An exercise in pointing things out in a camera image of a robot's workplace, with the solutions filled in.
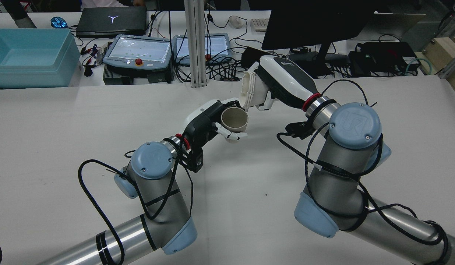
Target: ur logo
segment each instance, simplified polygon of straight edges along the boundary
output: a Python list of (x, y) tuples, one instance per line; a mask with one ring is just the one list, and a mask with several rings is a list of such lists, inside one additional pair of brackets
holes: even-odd
[(363, 131), (366, 122), (367, 117), (349, 112), (349, 114), (345, 118), (344, 123), (342, 124), (342, 128), (345, 129), (346, 131), (355, 131), (357, 135), (360, 135), (360, 133)]

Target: computer mouse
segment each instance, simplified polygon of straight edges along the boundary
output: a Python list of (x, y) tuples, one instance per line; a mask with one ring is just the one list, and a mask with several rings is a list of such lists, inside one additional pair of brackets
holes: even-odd
[(229, 17), (229, 23), (231, 23), (234, 28), (242, 28), (245, 21), (236, 15), (232, 15)]
[(67, 22), (62, 17), (51, 18), (51, 26), (53, 28), (67, 28)]

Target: red ring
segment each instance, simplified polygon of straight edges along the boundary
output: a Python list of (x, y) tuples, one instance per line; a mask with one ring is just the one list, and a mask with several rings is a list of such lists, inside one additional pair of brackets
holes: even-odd
[(322, 95), (320, 93), (313, 94), (310, 96), (303, 104), (303, 108), (301, 108), (304, 112), (308, 110), (308, 107), (311, 105), (313, 100), (317, 99), (318, 97), (321, 97)]
[[(175, 134), (175, 137), (177, 138), (182, 138), (182, 135), (181, 134)], [(188, 142), (187, 138), (183, 138), (183, 142), (185, 143), (185, 146), (187, 148), (187, 150), (189, 150), (191, 147), (190, 147), (190, 143)]]

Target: cup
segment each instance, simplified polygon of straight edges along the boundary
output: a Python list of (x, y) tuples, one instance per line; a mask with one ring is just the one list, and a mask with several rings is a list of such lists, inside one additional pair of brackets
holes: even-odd
[[(221, 113), (221, 124), (224, 128), (233, 133), (242, 133), (246, 131), (249, 116), (239, 107), (228, 107)], [(238, 142), (232, 139), (226, 139), (228, 142)]]

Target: green cable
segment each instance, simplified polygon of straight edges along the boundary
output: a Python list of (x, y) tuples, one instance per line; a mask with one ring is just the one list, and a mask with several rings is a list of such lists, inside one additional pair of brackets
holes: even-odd
[(430, 69), (430, 70), (429, 70), (429, 74), (432, 74), (432, 64), (431, 64), (431, 62), (430, 62), (429, 60), (424, 59), (424, 58), (415, 58), (415, 59), (413, 59), (411, 62), (409, 62), (409, 64), (408, 64), (407, 67), (406, 67), (406, 70), (404, 71), (404, 74), (406, 74), (406, 73), (409, 71), (409, 66), (411, 66), (411, 64), (412, 64), (413, 62), (419, 61), (419, 60), (424, 61), (424, 62), (426, 62), (426, 63), (429, 65), (429, 69)]

